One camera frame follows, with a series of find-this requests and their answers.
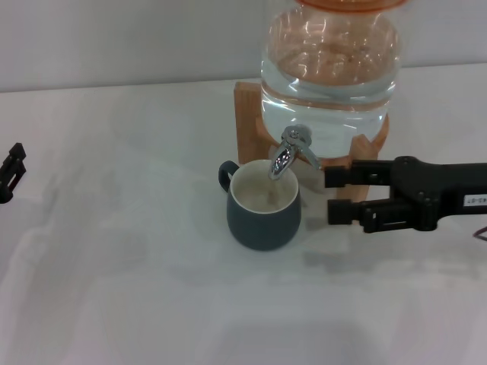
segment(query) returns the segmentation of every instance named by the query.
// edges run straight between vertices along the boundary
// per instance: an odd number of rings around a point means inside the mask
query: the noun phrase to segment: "metal spigot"
[[[276,151],[271,167],[269,178],[271,180],[281,179],[284,172],[294,163],[299,154],[306,157],[311,166],[321,169],[320,160],[310,149],[311,131],[304,125],[292,125],[282,133],[282,143]]]

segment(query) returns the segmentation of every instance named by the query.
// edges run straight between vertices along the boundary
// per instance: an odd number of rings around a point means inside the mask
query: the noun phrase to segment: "wooden dispenser stand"
[[[235,119],[237,121],[238,161],[241,164],[254,160],[267,160],[269,149],[279,143],[267,132],[262,121],[260,84],[237,82],[234,90]],[[328,166],[350,166],[352,160],[376,160],[389,134],[389,116],[377,137],[370,142],[364,135],[352,140],[350,155],[321,159],[322,169]],[[367,200],[369,186],[346,186],[338,189],[337,199],[354,202]]]

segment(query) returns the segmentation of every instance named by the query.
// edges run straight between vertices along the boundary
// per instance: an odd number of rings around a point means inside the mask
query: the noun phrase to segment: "mug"
[[[301,223],[298,178],[287,170],[281,179],[272,181],[270,165],[270,160],[242,167],[227,161],[218,171],[218,181],[228,193],[228,227],[238,242],[256,251],[283,247]]]

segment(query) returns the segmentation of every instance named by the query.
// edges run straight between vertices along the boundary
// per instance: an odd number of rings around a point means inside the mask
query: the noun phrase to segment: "white tabletop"
[[[402,71],[381,158],[485,162],[487,65]],[[479,365],[487,217],[365,235],[327,227],[319,173],[277,252],[237,244],[219,165],[234,81],[0,95],[0,363]],[[373,189],[369,198],[387,194]]]

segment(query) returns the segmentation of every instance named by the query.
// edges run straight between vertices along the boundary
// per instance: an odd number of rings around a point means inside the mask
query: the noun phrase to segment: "plastic water bottle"
[[[313,132],[314,153],[349,154],[386,119],[403,47],[406,0],[269,0],[262,111],[280,141],[289,125]]]

